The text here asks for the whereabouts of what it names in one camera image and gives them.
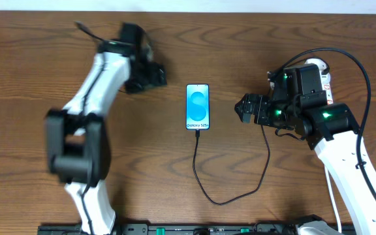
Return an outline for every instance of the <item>white cable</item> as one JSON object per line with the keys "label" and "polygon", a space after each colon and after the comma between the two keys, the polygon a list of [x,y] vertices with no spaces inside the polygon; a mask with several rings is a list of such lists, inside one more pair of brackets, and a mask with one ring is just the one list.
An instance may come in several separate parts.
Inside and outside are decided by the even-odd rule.
{"label": "white cable", "polygon": [[329,171],[326,166],[324,166],[324,173],[326,174],[327,188],[329,188],[330,200],[332,201],[334,215],[336,216],[337,231],[342,233],[342,224],[340,223],[339,213],[337,212],[336,202],[334,201],[332,184],[330,183]]}

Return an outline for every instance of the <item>robotic arm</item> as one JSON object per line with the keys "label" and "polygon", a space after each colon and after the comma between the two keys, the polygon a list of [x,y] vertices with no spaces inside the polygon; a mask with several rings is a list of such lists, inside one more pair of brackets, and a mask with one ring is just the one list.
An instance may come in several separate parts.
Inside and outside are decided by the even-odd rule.
{"label": "robotic arm", "polygon": [[[78,27],[100,40],[94,64],[77,94],[62,110],[46,116],[46,145],[50,172],[66,183],[88,234],[111,233],[116,214],[112,209],[105,178],[111,151],[104,119],[117,92],[138,93],[166,85],[165,69],[152,62],[151,46],[142,47],[141,27],[124,23],[119,39],[104,40],[85,26]],[[84,142],[69,142],[68,136],[84,135]]]}
{"label": "robotic arm", "polygon": [[[376,199],[365,183],[364,167],[376,192],[376,171],[369,160],[363,140],[362,162],[357,157],[357,138],[361,131],[346,104],[334,104],[327,64],[311,58],[304,65],[269,73],[273,93],[245,94],[235,111],[242,122],[251,115],[259,125],[295,131],[307,140],[311,150],[331,173],[351,215],[357,234],[376,234]],[[297,228],[300,234],[339,234],[326,223],[310,222]]]}

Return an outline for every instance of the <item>black cable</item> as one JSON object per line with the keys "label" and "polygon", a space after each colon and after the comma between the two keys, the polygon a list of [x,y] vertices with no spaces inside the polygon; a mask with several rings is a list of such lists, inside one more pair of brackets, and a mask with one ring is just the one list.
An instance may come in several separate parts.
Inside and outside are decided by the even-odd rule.
{"label": "black cable", "polygon": [[91,38],[93,39],[98,39],[100,41],[105,41],[104,39],[96,36],[95,34],[93,34],[91,32],[91,30],[89,30],[88,27],[86,27],[82,22],[79,22],[79,21],[75,21],[75,25],[77,26],[78,29],[80,29],[82,32],[86,33],[87,35],[89,35]]}
{"label": "black cable", "polygon": [[82,194],[81,194],[81,201],[82,201],[82,207],[84,208],[85,216],[86,216],[86,218],[88,220],[89,231],[90,231],[91,235],[93,235],[94,234],[94,230],[93,230],[93,227],[92,227],[92,220],[89,217],[89,213],[88,213],[88,210],[86,208],[86,204],[85,204],[85,200],[84,200],[86,193],[88,192],[89,188],[91,187],[92,168],[93,168],[92,161],[91,161],[90,165],[91,166],[88,169],[87,183],[86,183],[84,192],[82,192]]}
{"label": "black cable", "polygon": [[91,90],[93,89],[93,87],[95,86],[95,84],[97,83],[98,79],[101,77],[101,74],[102,72],[105,71],[105,54],[102,53],[102,65],[101,65],[101,68],[97,74],[97,76],[95,77],[94,81],[92,81],[91,85],[89,86],[88,90],[86,91],[85,95],[84,95],[84,100],[82,102],[82,111],[81,111],[81,114],[82,115],[86,115],[85,114],[85,109],[86,109],[86,102],[88,100],[88,97],[89,97],[89,94],[91,93]]}
{"label": "black cable", "polygon": [[322,75],[326,75],[326,74],[328,74],[330,72],[330,66],[329,66],[329,64],[327,64],[327,62],[324,59],[322,59],[322,58],[320,58],[318,56],[310,56],[310,57],[307,57],[305,59],[301,59],[299,61],[295,61],[294,63],[292,63],[292,64],[290,64],[288,66],[296,65],[296,64],[301,63],[303,61],[307,61],[308,59],[320,59],[321,61],[323,61],[326,64],[326,68],[323,69],[323,71],[321,73]]}
{"label": "black cable", "polygon": [[290,133],[285,133],[285,134],[278,134],[278,132],[280,131],[281,129],[278,128],[275,130],[275,135],[278,136],[278,137],[282,137],[282,136],[290,136],[290,137],[293,137],[294,139],[296,140],[299,140],[299,141],[304,141],[306,139],[305,136],[301,136],[300,138],[298,138],[297,136],[294,136],[293,134],[290,134]]}
{"label": "black cable", "polygon": [[214,205],[217,205],[217,206],[224,206],[226,204],[229,204],[231,202],[234,202],[235,200],[237,199],[241,199],[245,196],[249,196],[249,195],[252,195],[253,193],[256,193],[260,186],[262,185],[262,182],[264,181],[264,176],[265,176],[265,173],[266,173],[266,169],[268,169],[268,165],[269,165],[269,160],[271,158],[271,150],[269,148],[269,144],[268,144],[268,140],[266,139],[266,135],[265,135],[265,130],[264,130],[264,127],[261,125],[260,128],[262,129],[262,135],[264,136],[264,140],[265,140],[265,144],[266,144],[266,147],[268,148],[268,160],[266,160],[266,164],[265,164],[265,168],[262,172],[262,176],[260,177],[260,181],[259,181],[259,184],[258,184],[258,187],[253,190],[253,191],[250,191],[248,193],[245,193],[243,195],[240,195],[240,196],[237,196],[235,198],[232,198],[226,202],[222,202],[222,203],[218,203],[218,202],[215,202],[213,201],[206,193],[206,191],[204,190],[204,188],[202,187],[201,185],[201,182],[200,182],[200,179],[198,178],[197,174],[196,174],[196,170],[195,170],[195,157],[196,157],[196,149],[198,148],[198,139],[200,138],[200,130],[196,130],[195,131],[195,137],[196,137],[196,144],[195,144],[195,150],[194,150],[194,157],[193,157],[193,171],[194,171],[194,176],[195,176],[195,179],[196,181],[198,182],[202,192],[204,193],[204,196],[206,196],[206,198]]}
{"label": "black cable", "polygon": [[311,50],[307,50],[305,52],[302,52],[302,53],[294,56],[292,59],[288,60],[283,66],[281,66],[281,68],[275,73],[275,75],[272,76],[272,78],[276,78],[279,75],[279,73],[281,71],[283,71],[283,69],[286,66],[288,66],[290,63],[292,63],[294,60],[298,59],[299,57],[302,57],[303,55],[310,54],[310,53],[313,53],[313,52],[338,52],[338,53],[341,53],[341,54],[349,57],[350,59],[352,59],[356,63],[356,65],[358,65],[359,69],[362,71],[362,74],[364,75],[365,83],[366,83],[366,89],[367,89],[367,95],[366,95],[366,105],[365,105],[364,115],[362,117],[362,122],[361,122],[361,125],[360,125],[360,128],[359,128],[359,133],[358,133],[358,136],[356,138],[356,156],[357,156],[357,159],[358,159],[357,166],[359,166],[358,168],[361,170],[361,173],[362,173],[362,175],[365,179],[366,185],[368,186],[369,190],[371,191],[372,196],[374,197],[374,199],[376,201],[376,192],[375,192],[375,189],[373,188],[372,183],[369,180],[369,177],[366,173],[366,169],[364,168],[365,163],[362,160],[362,156],[361,156],[361,153],[360,153],[362,135],[364,133],[365,124],[366,124],[366,120],[368,118],[368,113],[369,113],[369,106],[371,104],[371,83],[369,82],[369,76],[368,76],[367,72],[365,71],[364,66],[362,66],[361,62],[359,62],[359,60],[357,60],[357,58],[355,58],[353,55],[346,52],[345,50],[341,50],[341,49],[337,49],[337,48],[316,48],[316,49],[311,49]]}

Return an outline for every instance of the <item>phone wallpaper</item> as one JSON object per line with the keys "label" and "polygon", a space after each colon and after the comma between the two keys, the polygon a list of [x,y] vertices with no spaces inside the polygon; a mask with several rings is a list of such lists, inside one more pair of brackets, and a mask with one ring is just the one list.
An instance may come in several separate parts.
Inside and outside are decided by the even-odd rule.
{"label": "phone wallpaper", "polygon": [[187,86],[187,129],[209,129],[208,85]]}

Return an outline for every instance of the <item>wooden table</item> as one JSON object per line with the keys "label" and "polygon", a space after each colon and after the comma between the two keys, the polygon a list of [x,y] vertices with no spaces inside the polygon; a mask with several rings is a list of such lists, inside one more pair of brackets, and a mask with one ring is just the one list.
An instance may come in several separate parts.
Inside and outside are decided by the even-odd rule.
{"label": "wooden table", "polygon": [[[334,223],[321,162],[305,142],[265,128],[272,159],[260,191],[213,206],[194,179],[195,134],[185,130],[185,85],[208,83],[211,129],[201,134],[198,175],[223,201],[256,187],[267,150],[260,127],[241,123],[234,105],[265,93],[266,71],[310,48],[354,54],[371,76],[364,134],[376,167],[376,16],[320,14],[186,14],[148,12],[0,12],[0,234],[35,234],[42,223],[78,223],[70,196],[46,166],[44,117],[77,92],[94,44],[83,21],[112,38],[122,21],[140,24],[154,41],[168,86],[119,94],[107,119],[112,146],[108,194],[120,217],[150,223],[254,223],[317,214]],[[331,66],[336,102],[358,122],[366,85],[340,54],[317,54]],[[351,222],[335,188],[341,219]]]}

